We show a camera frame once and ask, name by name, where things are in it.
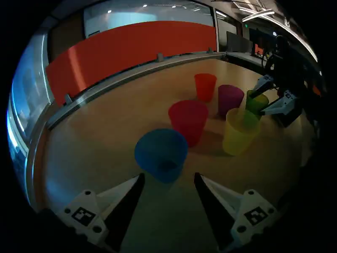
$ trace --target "blue plastic cup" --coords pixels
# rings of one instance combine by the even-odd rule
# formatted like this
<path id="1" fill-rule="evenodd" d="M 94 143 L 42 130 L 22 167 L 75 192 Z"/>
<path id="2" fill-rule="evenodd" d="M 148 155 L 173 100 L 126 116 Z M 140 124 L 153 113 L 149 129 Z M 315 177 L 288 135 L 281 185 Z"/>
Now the blue plastic cup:
<path id="1" fill-rule="evenodd" d="M 179 132 L 156 129 L 137 142 L 134 157 L 137 164 L 157 180 L 171 183 L 181 174 L 187 150 L 187 142 Z"/>

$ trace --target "plastic cup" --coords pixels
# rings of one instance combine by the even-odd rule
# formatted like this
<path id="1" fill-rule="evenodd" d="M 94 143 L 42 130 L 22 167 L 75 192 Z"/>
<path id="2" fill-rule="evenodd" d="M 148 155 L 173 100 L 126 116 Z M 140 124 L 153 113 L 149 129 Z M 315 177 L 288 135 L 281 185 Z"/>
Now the plastic cup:
<path id="1" fill-rule="evenodd" d="M 195 146 L 206 124 L 208 109 L 199 101 L 183 100 L 168 110 L 173 129 L 181 133 L 189 147 Z"/>
<path id="2" fill-rule="evenodd" d="M 250 111 L 234 108 L 228 111 L 223 150 L 232 156 L 244 152 L 259 133 L 259 119 Z"/>
<path id="3" fill-rule="evenodd" d="M 204 102 L 211 101 L 217 77 L 211 74 L 202 73 L 194 75 L 194 79 L 198 99 Z"/>
<path id="4" fill-rule="evenodd" d="M 251 98 L 250 94 L 252 92 L 252 90 L 247 91 L 246 110 L 255 114 L 258 119 L 261 119 L 259 112 L 269 104 L 269 99 L 264 94 L 260 94 L 255 98 Z"/>
<path id="5" fill-rule="evenodd" d="M 180 133 L 156 129 L 137 142 L 134 157 L 137 164 L 154 178 L 171 183 L 181 174 L 187 150 L 187 142 Z"/>
<path id="6" fill-rule="evenodd" d="M 244 97 L 244 92 L 232 85 L 220 85 L 218 88 L 218 112 L 226 119 L 227 112 L 239 108 Z"/>

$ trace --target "glass window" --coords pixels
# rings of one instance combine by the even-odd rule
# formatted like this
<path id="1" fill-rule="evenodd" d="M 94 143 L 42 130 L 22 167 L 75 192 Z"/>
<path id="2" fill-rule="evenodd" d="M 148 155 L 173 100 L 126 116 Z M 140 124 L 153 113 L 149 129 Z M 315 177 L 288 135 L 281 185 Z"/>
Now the glass window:
<path id="1" fill-rule="evenodd" d="M 16 68 L 11 91 L 13 115 L 26 143 L 45 106 L 53 101 L 45 76 L 48 64 L 45 34 L 32 36 Z"/>
<path id="2" fill-rule="evenodd" d="M 149 21 L 185 21 L 213 26 L 209 7 L 185 0 L 114 0 L 84 10 L 86 38 L 128 24 Z"/>
<path id="3" fill-rule="evenodd" d="M 13 161 L 14 172 L 18 178 L 21 189 L 26 192 L 24 172 L 28 149 L 17 131 L 15 121 L 13 119 L 11 105 L 9 105 L 7 111 L 7 137 L 9 152 Z"/>

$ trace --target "orange plastic cup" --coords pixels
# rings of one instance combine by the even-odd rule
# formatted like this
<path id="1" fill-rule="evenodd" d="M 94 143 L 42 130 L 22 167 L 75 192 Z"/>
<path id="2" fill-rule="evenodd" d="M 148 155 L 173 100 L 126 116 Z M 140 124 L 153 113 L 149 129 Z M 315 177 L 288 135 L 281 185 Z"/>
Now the orange plastic cup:
<path id="1" fill-rule="evenodd" d="M 198 99 L 204 102 L 211 101 L 217 77 L 211 74 L 202 73 L 194 75 L 194 79 Z"/>

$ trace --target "wooden table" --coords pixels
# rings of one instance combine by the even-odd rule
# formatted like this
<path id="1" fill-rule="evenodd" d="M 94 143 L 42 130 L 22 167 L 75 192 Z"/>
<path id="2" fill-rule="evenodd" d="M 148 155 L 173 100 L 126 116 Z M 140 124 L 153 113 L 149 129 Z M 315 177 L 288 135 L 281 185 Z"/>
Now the wooden table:
<path id="1" fill-rule="evenodd" d="M 50 133 L 44 156 L 44 199 L 53 211 L 84 189 L 97 193 L 144 172 L 134 147 L 147 132 L 171 128 L 169 107 L 196 99 L 194 75 L 211 73 L 217 86 L 244 92 L 259 74 L 216 59 L 192 62 L 141 77 L 93 100 Z M 275 91 L 265 93 L 270 101 Z M 191 149 L 180 178 L 163 184 L 145 173 L 145 187 L 121 252 L 216 252 L 216 241 L 193 184 L 195 172 L 239 193 L 255 189 L 271 203 L 296 183 L 302 153 L 302 123 L 283 129 L 269 117 L 243 154 L 221 148 L 224 121 L 217 117 L 217 92 L 207 104 L 209 118 L 200 143 Z"/>

